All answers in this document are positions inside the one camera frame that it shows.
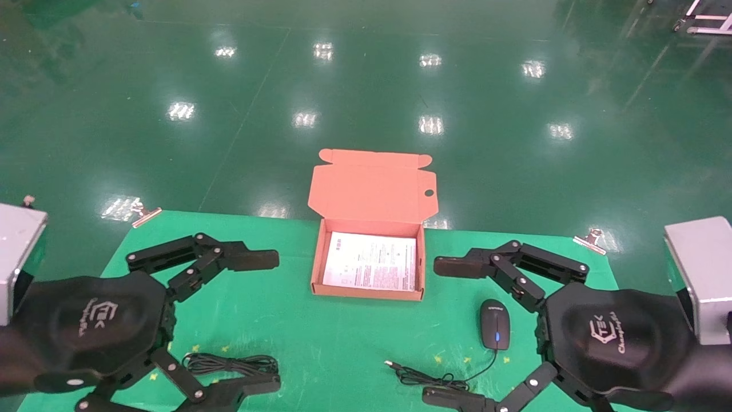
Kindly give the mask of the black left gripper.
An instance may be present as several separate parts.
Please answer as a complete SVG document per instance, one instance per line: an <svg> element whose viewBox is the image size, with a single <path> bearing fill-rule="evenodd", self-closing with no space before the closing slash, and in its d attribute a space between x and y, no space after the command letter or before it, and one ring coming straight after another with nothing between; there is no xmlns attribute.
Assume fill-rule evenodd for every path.
<svg viewBox="0 0 732 412"><path fill-rule="evenodd" d="M277 374L256 374L203 386L167 349L184 302L222 271L272 270L273 249L197 233L133 251L131 273L32 284L11 319L11 393L63 393L94 386L76 411L137 411L114 394L158 368L185 396L178 411L238 411L253 395L280 389ZM149 275L186 264L168 287Z"/></svg>

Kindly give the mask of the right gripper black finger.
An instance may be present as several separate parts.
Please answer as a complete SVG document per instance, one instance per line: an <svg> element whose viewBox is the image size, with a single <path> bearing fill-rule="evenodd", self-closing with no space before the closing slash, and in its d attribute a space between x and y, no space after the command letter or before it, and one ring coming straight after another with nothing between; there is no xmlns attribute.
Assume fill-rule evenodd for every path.
<svg viewBox="0 0 732 412"><path fill-rule="evenodd" d="M442 387L423 388L423 402L429 405L446 407L457 411L521 411L534 400L547 386L556 383L560 389L579 405L592 411L612 411L607 398L609 389L594 388L600 384L600 376L611 382L615 379L614 362L596 362L593 367L583 368L581 373L573 373L551 362L543 362L523 383L520 383L502 399L485 397L467 391Z"/></svg>
<svg viewBox="0 0 732 412"><path fill-rule="evenodd" d="M432 268L443 277L491 279L530 313L544 305L546 293L525 273L562 285L583 284L589 273L588 264L517 240L494 249L471 248L465 256L437 256Z"/></svg>

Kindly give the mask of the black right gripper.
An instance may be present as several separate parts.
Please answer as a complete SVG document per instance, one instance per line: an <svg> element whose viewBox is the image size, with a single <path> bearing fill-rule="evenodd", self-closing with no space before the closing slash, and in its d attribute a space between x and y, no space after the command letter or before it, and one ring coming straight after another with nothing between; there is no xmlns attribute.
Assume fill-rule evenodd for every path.
<svg viewBox="0 0 732 412"><path fill-rule="evenodd" d="M538 310L538 353L573 401L673 401L670 384L694 343L667 295L573 283Z"/></svg>

